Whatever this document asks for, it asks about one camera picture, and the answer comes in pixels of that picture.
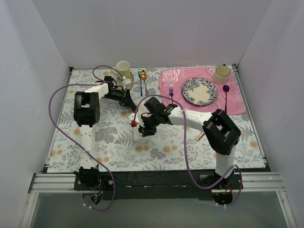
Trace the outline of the rose gold knife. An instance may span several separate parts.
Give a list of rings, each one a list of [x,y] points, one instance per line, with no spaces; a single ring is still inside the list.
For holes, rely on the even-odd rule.
[[[204,135],[205,135],[205,133],[201,132],[200,135],[196,138],[196,141],[201,140]]]

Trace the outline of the pink floral placemat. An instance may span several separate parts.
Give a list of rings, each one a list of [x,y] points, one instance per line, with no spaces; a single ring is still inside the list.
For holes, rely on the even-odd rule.
[[[224,83],[229,86],[226,93],[223,85],[213,81],[214,68],[165,69],[159,77],[160,92],[172,97],[184,108],[197,112],[226,110],[228,115],[243,115],[246,110],[233,73]]]

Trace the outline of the blue floral plate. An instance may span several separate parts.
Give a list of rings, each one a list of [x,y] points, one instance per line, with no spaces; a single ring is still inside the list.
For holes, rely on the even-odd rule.
[[[208,79],[190,78],[181,87],[181,93],[186,101],[196,106],[206,106],[213,103],[217,96],[216,86]]]

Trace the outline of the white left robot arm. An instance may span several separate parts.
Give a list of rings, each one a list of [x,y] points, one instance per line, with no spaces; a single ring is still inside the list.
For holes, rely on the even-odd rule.
[[[100,81],[97,83],[84,92],[76,92],[74,100],[74,120],[80,130],[81,146],[85,149],[81,154],[78,176],[80,182],[91,190],[98,189],[101,184],[98,162],[92,158],[96,156],[95,127],[100,120],[99,100],[105,97],[133,111],[136,109],[130,90],[118,89],[119,85],[111,76],[105,76],[103,84]]]

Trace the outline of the woven round coaster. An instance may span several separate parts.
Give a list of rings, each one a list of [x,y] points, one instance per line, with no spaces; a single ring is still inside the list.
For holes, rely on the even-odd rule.
[[[130,78],[128,79],[125,79],[123,81],[123,86],[124,86],[124,89],[128,89],[128,90],[131,90],[132,87],[134,85],[134,77],[133,77],[133,74],[132,72],[130,73]]]

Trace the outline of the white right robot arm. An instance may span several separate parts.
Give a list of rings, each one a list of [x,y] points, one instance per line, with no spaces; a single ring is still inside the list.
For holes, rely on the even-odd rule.
[[[137,105],[131,118],[132,127],[138,127],[143,137],[155,135],[160,124],[183,125],[203,131],[211,148],[216,152],[215,183],[202,187],[194,179],[187,166],[193,184],[201,190],[209,190],[216,185],[225,189],[232,183],[231,174],[234,165],[234,151],[241,136],[240,129],[221,109],[212,113],[202,113],[184,108],[181,103],[172,100],[168,106],[160,103],[157,95],[144,97]]]

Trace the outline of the white cloth napkin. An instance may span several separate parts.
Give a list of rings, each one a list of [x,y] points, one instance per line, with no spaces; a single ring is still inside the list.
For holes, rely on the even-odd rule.
[[[131,127],[133,131],[133,140],[134,142],[148,142],[150,140],[150,136],[143,136],[142,133],[139,132],[140,126],[139,127]]]

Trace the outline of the blue fork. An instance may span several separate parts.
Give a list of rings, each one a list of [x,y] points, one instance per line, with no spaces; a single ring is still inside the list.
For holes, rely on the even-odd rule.
[[[140,80],[140,95],[143,96],[141,71],[142,71],[141,69],[138,70],[138,77]]]

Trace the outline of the cream enamel mug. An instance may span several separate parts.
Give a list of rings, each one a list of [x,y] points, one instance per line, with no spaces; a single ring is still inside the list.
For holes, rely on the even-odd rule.
[[[230,76],[231,70],[225,64],[219,65],[215,68],[214,74],[212,76],[213,81],[216,84],[222,85],[226,83]]]

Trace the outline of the purple spoon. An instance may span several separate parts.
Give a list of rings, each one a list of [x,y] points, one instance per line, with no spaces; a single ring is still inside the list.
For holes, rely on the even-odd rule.
[[[228,85],[223,85],[223,91],[225,92],[225,113],[227,112],[227,101],[228,101],[228,92],[230,91],[230,87]]]

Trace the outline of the yellow green mug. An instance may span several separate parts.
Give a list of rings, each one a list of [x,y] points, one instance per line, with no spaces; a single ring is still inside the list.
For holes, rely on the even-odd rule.
[[[130,79],[131,77],[130,64],[127,61],[118,62],[112,71],[121,81]]]

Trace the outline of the purple fork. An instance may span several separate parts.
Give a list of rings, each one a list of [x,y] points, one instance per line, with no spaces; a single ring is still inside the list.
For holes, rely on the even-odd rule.
[[[173,103],[174,91],[173,91],[173,87],[172,86],[169,87],[169,96],[171,97],[171,99],[172,99],[171,102]]]

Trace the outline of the rainbow gold spoon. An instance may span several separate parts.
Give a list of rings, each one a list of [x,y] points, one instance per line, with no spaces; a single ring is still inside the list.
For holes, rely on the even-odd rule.
[[[140,79],[141,79],[141,80],[143,81],[143,83],[144,83],[144,87],[145,87],[145,96],[148,96],[148,95],[149,95],[149,92],[148,92],[147,85],[146,85],[147,74],[146,74],[145,70],[140,70],[140,71],[139,71],[139,76],[140,76]]]

